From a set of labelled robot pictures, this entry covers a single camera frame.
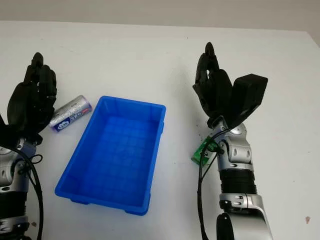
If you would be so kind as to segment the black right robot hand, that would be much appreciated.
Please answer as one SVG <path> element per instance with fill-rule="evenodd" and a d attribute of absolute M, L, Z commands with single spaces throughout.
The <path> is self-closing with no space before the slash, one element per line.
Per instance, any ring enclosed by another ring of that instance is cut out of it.
<path fill-rule="evenodd" d="M 220 117 L 227 114 L 233 86 L 227 72 L 219 67 L 211 42 L 205 45 L 204 53 L 199 57 L 192 88 L 208 116 L 207 125 L 212 129 Z"/>

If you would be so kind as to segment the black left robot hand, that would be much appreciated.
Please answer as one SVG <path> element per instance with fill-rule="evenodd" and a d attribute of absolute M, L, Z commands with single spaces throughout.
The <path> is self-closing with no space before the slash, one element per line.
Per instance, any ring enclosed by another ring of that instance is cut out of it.
<path fill-rule="evenodd" d="M 8 124 L 24 138 L 36 137 L 53 117 L 56 96 L 56 74 L 36 52 L 9 100 Z"/>

